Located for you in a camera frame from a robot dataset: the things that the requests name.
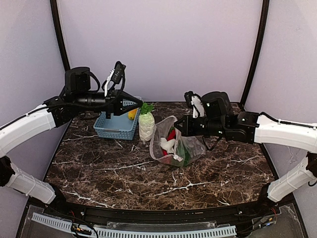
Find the orange carrot toy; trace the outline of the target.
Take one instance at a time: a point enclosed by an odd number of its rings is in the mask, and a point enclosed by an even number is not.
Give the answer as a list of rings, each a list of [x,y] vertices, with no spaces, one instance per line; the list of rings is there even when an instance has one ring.
[[[178,163],[178,161],[174,159],[174,154],[165,155],[162,158],[161,162],[164,164],[173,165],[173,166],[176,166]]]

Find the red chili pepper toy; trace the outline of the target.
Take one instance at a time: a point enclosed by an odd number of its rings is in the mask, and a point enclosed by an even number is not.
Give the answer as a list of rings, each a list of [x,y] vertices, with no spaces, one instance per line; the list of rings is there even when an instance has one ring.
[[[174,127],[171,127],[166,139],[167,139],[167,141],[170,141],[170,140],[175,139],[175,138],[176,138],[176,130]]]

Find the white garlic toy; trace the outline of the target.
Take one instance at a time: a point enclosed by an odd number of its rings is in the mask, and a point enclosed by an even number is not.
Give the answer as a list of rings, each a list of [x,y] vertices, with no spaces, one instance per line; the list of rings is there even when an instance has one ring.
[[[167,140],[164,137],[160,138],[160,147],[168,154],[174,153],[174,146],[175,146],[176,139]]]

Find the black right corner post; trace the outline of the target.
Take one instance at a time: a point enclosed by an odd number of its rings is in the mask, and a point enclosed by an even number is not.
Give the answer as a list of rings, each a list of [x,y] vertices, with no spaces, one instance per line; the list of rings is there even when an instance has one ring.
[[[248,95],[249,95],[249,92],[251,90],[251,86],[253,83],[254,75],[255,75],[255,72],[257,69],[257,64],[258,64],[258,60],[260,57],[262,43],[263,43],[263,39],[264,39],[265,28],[266,28],[266,22],[267,22],[268,10],[269,10],[269,2],[270,2],[270,0],[263,0],[262,1],[261,15],[260,15],[260,21],[259,21],[259,27],[258,27],[254,52],[253,52],[252,60],[250,63],[250,68],[249,68],[249,72],[247,75],[244,90],[243,90],[241,100],[240,100],[240,105],[242,107],[245,107],[245,104],[247,102]]]

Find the white napa cabbage toy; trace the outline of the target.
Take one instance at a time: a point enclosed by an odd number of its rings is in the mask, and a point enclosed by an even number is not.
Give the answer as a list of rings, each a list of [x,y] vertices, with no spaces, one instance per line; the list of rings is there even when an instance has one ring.
[[[139,115],[139,136],[141,141],[151,140],[155,129],[155,119],[151,112]]]

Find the green bok choy toy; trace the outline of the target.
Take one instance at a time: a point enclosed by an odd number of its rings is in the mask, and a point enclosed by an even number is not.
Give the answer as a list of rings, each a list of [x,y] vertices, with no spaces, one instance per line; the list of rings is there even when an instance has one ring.
[[[194,149],[195,149],[195,144],[192,142],[185,143],[185,144],[182,142],[178,143],[176,153],[179,157],[183,158],[182,167],[186,167],[189,164],[196,161],[196,157],[193,154]]]

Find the light blue plastic basket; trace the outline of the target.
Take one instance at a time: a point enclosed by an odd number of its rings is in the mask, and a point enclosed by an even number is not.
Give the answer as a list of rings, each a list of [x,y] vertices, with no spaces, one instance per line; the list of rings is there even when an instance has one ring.
[[[98,137],[101,138],[133,140],[139,114],[139,108],[137,108],[133,119],[129,118],[128,112],[119,116],[115,116],[114,113],[111,113],[110,118],[108,118],[106,112],[102,112],[95,121],[93,128]]]

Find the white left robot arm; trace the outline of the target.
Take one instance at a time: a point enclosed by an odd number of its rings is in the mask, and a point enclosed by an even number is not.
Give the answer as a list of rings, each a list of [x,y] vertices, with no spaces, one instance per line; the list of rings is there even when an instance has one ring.
[[[55,185],[27,173],[8,154],[16,147],[59,128],[85,112],[120,116],[142,106],[142,100],[124,91],[126,66],[116,62],[101,83],[87,66],[65,72],[64,88],[31,111],[0,128],[0,185],[32,197],[46,205],[64,203]]]

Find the black front table rail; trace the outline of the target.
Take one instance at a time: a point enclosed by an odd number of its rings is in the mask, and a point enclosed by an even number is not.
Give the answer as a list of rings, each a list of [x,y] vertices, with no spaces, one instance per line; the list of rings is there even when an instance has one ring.
[[[215,221],[217,224],[243,226],[251,224],[253,218],[258,219],[278,211],[277,204],[267,202],[261,204],[257,201],[206,209],[161,211],[104,208],[66,201],[50,205],[38,202],[37,205],[51,215],[60,213],[62,217],[70,216],[73,219],[98,225],[105,225],[107,222],[157,225]]]

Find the black left corner post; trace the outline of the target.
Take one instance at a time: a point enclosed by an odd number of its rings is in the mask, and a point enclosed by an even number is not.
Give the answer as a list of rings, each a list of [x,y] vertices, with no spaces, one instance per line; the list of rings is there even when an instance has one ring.
[[[53,26],[54,26],[54,31],[55,31],[55,36],[57,40],[57,45],[58,45],[61,61],[62,61],[64,70],[67,71],[67,70],[70,70],[70,63],[69,63],[69,59],[68,59],[68,55],[67,55],[67,51],[65,47],[57,0],[50,0],[50,7],[51,7]]]

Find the green leafy vegetable toy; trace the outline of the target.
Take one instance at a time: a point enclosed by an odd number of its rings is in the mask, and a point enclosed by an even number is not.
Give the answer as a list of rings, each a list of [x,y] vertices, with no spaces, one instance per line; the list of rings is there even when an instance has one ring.
[[[144,102],[142,107],[140,108],[140,114],[145,115],[147,113],[151,113],[153,109],[153,104],[148,104]]]

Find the black corner post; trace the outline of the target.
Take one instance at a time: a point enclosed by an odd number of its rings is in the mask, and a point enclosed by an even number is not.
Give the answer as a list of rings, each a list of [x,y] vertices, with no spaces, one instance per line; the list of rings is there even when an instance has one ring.
[[[68,55],[67,55],[67,51],[65,47],[57,0],[50,0],[50,7],[51,7],[53,26],[54,26],[54,31],[55,31],[55,36],[57,40],[57,45],[58,45],[61,61],[62,61],[64,70],[67,71],[67,70],[70,70],[70,63],[69,63],[69,59],[68,59]]]
[[[263,43],[263,39],[264,39],[265,28],[266,28],[266,22],[267,22],[268,10],[269,10],[269,2],[270,2],[270,0],[263,0],[262,1],[261,15],[260,15],[260,21],[259,21],[259,27],[258,27],[254,52],[253,52],[252,60],[250,63],[250,68],[249,68],[249,72],[247,75],[244,90],[243,90],[241,100],[240,100],[240,105],[242,107],[245,107],[245,104],[247,102],[248,95],[249,95],[249,92],[251,90],[251,86],[253,83],[254,75],[255,75],[255,72],[257,69],[257,64],[258,64],[258,60],[260,57],[262,43]]]

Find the clear zip top bag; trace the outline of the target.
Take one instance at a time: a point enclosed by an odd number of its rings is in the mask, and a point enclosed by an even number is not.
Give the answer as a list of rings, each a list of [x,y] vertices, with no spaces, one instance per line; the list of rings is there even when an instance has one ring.
[[[163,119],[161,122],[155,124],[155,131],[150,141],[150,156],[152,159],[161,162],[162,158],[165,155],[168,155],[166,151],[161,149],[160,147],[160,138],[164,137],[167,138],[169,130],[171,127],[174,127],[174,123],[177,121],[175,116],[169,116]],[[192,142],[195,144],[195,149],[193,154],[196,157],[196,160],[201,158],[203,155],[206,154],[205,146],[198,140],[198,138],[191,136],[191,137],[184,137],[181,135],[180,131],[176,130],[176,142],[174,146],[174,159],[178,161],[177,167],[182,167],[183,158],[179,157],[176,153],[177,146],[179,142],[182,143],[189,143]]]

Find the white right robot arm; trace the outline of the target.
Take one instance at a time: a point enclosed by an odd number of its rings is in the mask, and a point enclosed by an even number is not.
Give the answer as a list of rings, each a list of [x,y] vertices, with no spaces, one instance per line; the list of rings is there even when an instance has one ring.
[[[304,159],[281,178],[265,185],[260,203],[278,203],[285,196],[317,178],[317,125],[275,119],[265,112],[235,114],[226,92],[203,96],[192,91],[184,94],[193,109],[174,123],[182,136],[217,136],[227,141],[249,144],[278,144],[307,151]]]

